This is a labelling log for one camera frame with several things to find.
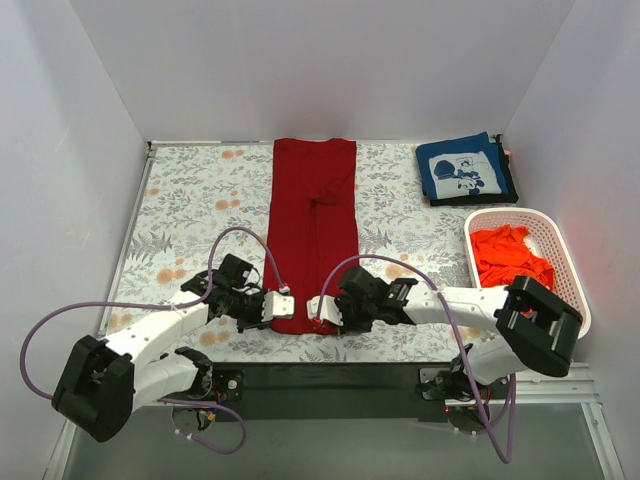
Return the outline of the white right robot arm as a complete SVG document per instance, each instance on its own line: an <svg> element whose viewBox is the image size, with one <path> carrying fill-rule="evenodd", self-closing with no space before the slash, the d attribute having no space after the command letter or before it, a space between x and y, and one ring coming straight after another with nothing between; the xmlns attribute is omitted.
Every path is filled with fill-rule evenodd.
<svg viewBox="0 0 640 480"><path fill-rule="evenodd" d="M446 324L491 334L481 344L464 341L446 369L424 381L424 395L438 400L469 401L525 370L563 378L582 330L579 310L527 276L507 286L434 290L415 278L387 283L354 266L341 276L338 289L338 296L324 297L321 317L342 333L367 332L382 321Z"/></svg>

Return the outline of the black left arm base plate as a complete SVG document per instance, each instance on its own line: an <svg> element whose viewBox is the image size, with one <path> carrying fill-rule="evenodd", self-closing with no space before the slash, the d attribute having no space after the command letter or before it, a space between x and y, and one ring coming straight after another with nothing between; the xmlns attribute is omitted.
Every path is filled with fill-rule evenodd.
<svg viewBox="0 0 640 480"><path fill-rule="evenodd" d="M204 376L200 400L237 402L242 399L245 376L241 370L217 369Z"/></svg>

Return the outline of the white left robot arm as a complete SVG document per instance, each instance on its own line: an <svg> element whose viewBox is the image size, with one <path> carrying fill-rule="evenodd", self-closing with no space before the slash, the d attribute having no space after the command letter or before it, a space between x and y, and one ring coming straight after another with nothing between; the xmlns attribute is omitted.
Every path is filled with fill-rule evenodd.
<svg viewBox="0 0 640 480"><path fill-rule="evenodd" d="M279 294L249 282L253 267L231 254L220 266L181 285L166 310L151 313L103 339L73 346L52 407L95 440L113 438L131 414L172 395L186 401L233 401L241 376L218 373L204 353L178 341L229 316L240 331L262 327L280 309Z"/></svg>

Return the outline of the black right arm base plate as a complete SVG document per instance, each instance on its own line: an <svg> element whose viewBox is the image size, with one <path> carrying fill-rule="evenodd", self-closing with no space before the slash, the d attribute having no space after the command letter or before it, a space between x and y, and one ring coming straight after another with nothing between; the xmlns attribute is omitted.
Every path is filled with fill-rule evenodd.
<svg viewBox="0 0 640 480"><path fill-rule="evenodd" d="M484 404L493 399L505 399L509 380L501 377L490 385L478 384L477 389ZM424 400L455 400L464 403L475 401L468 377L463 372L450 372L444 368L420 368L417 392Z"/></svg>

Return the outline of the dark red t-shirt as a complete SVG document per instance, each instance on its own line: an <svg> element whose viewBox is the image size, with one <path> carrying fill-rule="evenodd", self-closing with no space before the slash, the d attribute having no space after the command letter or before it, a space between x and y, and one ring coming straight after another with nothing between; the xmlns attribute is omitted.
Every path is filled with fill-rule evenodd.
<svg viewBox="0 0 640 480"><path fill-rule="evenodd" d="M295 298L294 316L271 323L279 334L336 333L308 318L306 302L338 263L359 253L356 158L357 144L340 138L274 142L267 245Z"/></svg>

